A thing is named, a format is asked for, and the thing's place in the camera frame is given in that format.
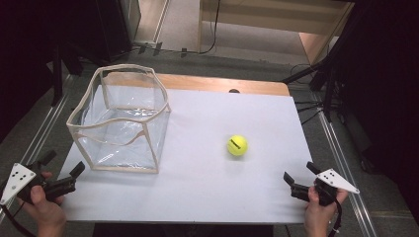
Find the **person's left hand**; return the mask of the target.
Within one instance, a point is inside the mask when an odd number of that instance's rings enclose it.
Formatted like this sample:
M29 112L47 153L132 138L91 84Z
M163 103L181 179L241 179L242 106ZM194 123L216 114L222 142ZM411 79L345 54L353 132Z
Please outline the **person's left hand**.
M60 205L64 197L49 201L45 197L42 186L31 188L32 203L26 203L20 198L19 205L37 224L37 237L62 237L65 232L66 215Z

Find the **yellow tennis ball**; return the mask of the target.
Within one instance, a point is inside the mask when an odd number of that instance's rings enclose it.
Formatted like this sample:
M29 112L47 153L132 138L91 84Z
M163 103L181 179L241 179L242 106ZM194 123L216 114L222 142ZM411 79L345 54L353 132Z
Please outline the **yellow tennis ball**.
M227 140L227 151L233 156L242 156L247 152L247 139L242 135L232 135Z

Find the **light wooden shelf unit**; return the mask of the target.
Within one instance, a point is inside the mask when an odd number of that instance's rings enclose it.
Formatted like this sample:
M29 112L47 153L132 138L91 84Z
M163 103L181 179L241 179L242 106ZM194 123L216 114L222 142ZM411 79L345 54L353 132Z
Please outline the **light wooden shelf unit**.
M321 60L334 37L345 28L355 4L349 0L199 0L202 22L297 32L308 62Z

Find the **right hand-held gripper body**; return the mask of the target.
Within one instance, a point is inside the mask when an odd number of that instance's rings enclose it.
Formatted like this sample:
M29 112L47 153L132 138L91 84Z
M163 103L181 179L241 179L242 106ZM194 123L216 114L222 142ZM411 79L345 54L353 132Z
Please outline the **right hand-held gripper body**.
M316 176L314 187L319 195L319 204L322 206L327 206L336 199L338 189L357 195L360 193L356 187L333 169L320 171L317 168L310 168L310 171ZM296 184L294 179L291 179L291 196L293 198L309 201L308 187Z

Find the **metal floor rail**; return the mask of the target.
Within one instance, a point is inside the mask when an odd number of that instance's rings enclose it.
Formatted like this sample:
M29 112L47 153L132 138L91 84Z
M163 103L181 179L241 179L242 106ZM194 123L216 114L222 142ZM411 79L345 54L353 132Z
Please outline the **metal floor rail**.
M64 77L63 94L55 106L51 104L54 92L49 89L0 142L0 184L9 177L15 162L30 163L38 157L76 79L74 75Z
M356 185L356 180L348 165L347 159L341 148L341 144L337 138L333 124L328 121L324 112L320 113L320 121L329 142L333 157L335 159L337 170L339 174L352 185ZM354 210L355 216L359 223L361 232L364 237L377 237L377 232L373 224L370 213L365 205L365 202L360 194L349 194L349 201Z

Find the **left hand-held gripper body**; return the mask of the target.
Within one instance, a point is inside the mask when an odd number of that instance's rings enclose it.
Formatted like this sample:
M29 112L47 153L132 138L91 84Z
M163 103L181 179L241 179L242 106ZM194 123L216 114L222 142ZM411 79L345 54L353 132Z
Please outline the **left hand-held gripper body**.
M6 204L14 197L32 203L31 189L33 186L41 186L45 198L48 201L54 201L61 196L74 192L75 183L76 177L72 175L61 180L48 181L39 168L28 168L15 163L0 197L0 204Z

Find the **white table mat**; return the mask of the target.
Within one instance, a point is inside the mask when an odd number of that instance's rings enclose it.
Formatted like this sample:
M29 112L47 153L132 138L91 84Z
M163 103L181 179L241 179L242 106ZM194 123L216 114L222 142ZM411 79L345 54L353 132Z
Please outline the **white table mat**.
M71 221L301 223L305 203L284 172L313 182L293 98L172 90L156 174L85 170L62 205ZM247 139L242 156L227 151Z

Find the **black tripod stand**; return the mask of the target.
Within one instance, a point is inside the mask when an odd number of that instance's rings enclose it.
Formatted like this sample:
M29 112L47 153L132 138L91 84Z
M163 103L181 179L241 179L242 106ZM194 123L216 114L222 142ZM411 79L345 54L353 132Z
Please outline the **black tripod stand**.
M364 5L369 5L369 1L364 0L342 1L351 3L353 7L350 10L348 20L343 27L341 36L337 39L332 49L319 62L282 80L282 83L289 85L303 76L315 72L314 78L309 83L309 89L311 91L319 91L323 85L326 85L326 92L324 99L321 102L321 109L328 121L331 121L330 112L332 111L332 97L335 89L335 82L337 80L336 70L338 63L343 56L344 48L348 44L353 31L357 28L363 17Z

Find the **clear plastic bin beige trim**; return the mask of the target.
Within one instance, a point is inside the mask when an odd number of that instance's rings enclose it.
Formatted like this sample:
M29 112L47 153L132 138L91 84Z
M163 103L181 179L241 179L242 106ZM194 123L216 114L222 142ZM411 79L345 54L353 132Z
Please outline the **clear plastic bin beige trim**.
M154 70L98 68L66 125L93 170L157 173L171 113Z

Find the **black metal stand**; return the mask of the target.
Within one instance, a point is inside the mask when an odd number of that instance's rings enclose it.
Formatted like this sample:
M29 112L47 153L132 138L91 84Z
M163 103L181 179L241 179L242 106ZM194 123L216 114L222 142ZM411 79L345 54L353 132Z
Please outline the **black metal stand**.
M71 42L57 44L52 52L52 86L53 99L51 105L55 107L63 96L62 65L65 65L72 75L80 75L83 66L78 59L79 48Z

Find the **wooden table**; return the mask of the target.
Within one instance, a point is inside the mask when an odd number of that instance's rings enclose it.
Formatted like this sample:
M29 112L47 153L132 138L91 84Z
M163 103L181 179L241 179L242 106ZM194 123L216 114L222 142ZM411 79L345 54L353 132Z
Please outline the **wooden table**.
M158 73L157 77L168 89L229 92L233 89L242 94L288 96L289 88L280 82L227 79L205 76Z

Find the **person's right hand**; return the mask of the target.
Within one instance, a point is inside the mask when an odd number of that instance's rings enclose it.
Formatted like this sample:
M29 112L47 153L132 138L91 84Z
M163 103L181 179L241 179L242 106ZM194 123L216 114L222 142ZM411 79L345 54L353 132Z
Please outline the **person's right hand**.
M336 203L322 206L315 187L308 189L309 203L305 209L304 229L307 237L328 237L329 221L338 212Z

